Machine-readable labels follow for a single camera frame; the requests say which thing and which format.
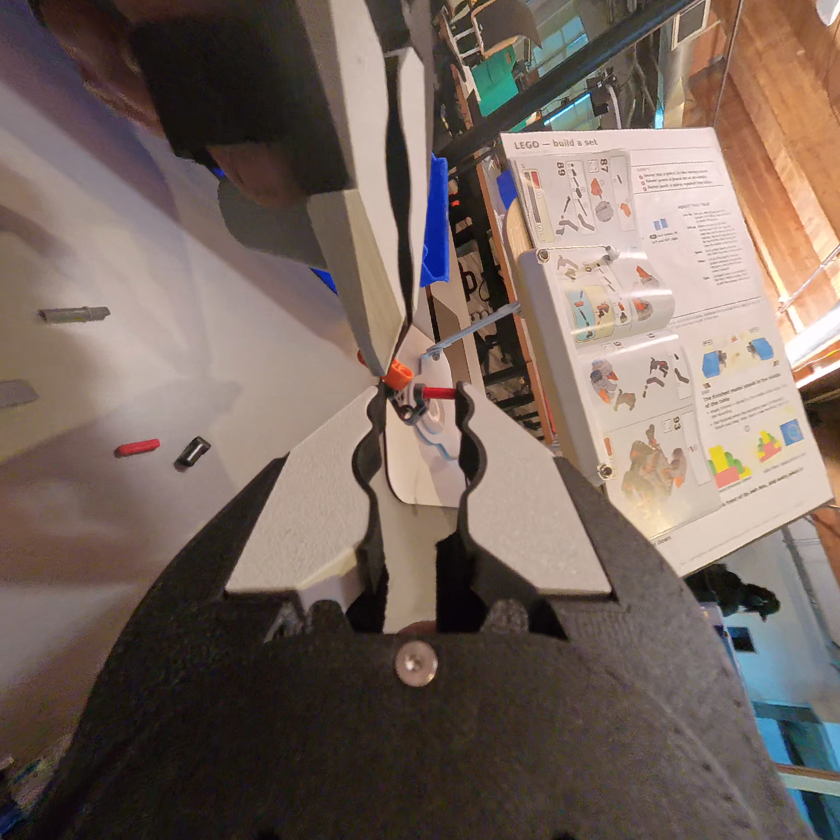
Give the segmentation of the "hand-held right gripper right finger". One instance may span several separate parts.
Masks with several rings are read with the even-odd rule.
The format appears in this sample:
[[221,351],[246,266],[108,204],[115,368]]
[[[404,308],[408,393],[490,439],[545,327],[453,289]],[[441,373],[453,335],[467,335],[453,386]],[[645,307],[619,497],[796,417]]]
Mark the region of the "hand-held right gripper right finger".
[[478,631],[494,606],[525,631],[560,631],[553,601],[611,584],[551,451],[473,385],[455,390],[465,491],[438,544],[438,629]]

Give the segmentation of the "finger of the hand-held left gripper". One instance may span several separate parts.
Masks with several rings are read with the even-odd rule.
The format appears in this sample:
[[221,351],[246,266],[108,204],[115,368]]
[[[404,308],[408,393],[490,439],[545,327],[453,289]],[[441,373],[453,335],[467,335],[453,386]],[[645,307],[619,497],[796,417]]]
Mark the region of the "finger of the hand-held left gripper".
[[344,143],[330,118],[308,131],[308,215],[363,360],[385,375],[417,308],[421,60],[386,55],[374,76],[344,100]]
[[431,150],[429,107],[424,63],[413,47],[396,55],[396,106],[399,137],[406,153],[408,282],[406,317],[412,319],[419,300],[423,269]]

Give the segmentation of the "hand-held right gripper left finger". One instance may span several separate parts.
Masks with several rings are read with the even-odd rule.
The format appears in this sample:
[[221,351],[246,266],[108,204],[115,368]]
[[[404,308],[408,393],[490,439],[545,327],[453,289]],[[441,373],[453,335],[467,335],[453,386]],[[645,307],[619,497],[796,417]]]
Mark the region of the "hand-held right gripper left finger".
[[389,574],[375,477],[385,396],[367,387],[285,457],[224,593],[287,593],[304,613],[334,601],[357,631],[381,631]]

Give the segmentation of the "person's left hand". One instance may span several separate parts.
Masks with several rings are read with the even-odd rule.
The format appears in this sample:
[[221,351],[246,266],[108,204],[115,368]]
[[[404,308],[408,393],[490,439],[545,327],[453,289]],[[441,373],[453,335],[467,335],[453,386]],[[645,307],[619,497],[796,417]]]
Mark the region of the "person's left hand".
[[[87,89],[119,116],[163,139],[159,115],[130,47],[131,26],[217,17],[226,2],[138,1],[114,6],[119,16],[89,1],[40,2],[38,10]],[[287,153],[276,143],[217,145],[208,153],[241,193],[263,206],[288,207],[305,198]]]

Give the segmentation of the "blue plastic bin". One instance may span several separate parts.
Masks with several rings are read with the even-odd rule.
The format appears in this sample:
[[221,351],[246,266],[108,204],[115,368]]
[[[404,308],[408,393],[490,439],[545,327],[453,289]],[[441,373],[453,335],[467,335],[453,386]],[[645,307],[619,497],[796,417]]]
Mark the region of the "blue plastic bin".
[[421,289],[449,279],[448,163],[430,154],[427,211],[419,286]]

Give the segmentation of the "black shell chair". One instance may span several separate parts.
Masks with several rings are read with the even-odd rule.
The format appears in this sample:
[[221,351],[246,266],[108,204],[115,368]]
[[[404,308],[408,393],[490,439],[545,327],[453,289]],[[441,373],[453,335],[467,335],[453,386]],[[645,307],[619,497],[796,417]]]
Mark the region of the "black shell chair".
[[520,1],[456,2],[448,27],[462,57],[483,60],[519,38],[542,46],[536,19]]

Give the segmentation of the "white booklet holder board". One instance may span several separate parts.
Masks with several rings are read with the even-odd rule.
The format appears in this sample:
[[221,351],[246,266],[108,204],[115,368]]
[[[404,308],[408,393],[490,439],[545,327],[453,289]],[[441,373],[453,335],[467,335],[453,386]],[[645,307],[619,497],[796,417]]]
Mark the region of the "white booklet holder board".
[[574,345],[569,301],[554,268],[558,255],[544,248],[523,251],[516,258],[518,294],[560,452],[603,487],[616,469],[595,414],[590,375]]

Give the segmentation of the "white instruction sheet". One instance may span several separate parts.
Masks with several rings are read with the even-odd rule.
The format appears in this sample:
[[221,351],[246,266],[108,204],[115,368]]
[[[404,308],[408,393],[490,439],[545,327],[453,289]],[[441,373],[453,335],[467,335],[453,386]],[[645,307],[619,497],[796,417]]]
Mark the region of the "white instruction sheet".
[[630,157],[645,251],[675,282],[671,328],[689,363],[700,444],[721,498],[702,518],[658,538],[643,536],[688,575],[831,501],[714,130],[522,132],[500,141],[517,189],[511,162],[522,156]]

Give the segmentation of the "black metal post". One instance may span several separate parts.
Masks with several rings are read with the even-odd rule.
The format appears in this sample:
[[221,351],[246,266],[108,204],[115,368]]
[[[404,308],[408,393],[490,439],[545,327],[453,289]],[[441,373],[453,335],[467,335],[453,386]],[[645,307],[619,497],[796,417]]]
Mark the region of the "black metal post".
[[574,52],[531,87],[503,103],[489,116],[481,118],[440,150],[436,150],[436,156],[446,159],[450,167],[466,162],[475,153],[492,145],[498,135],[511,131],[528,116],[655,32],[689,5],[689,1],[647,2]]

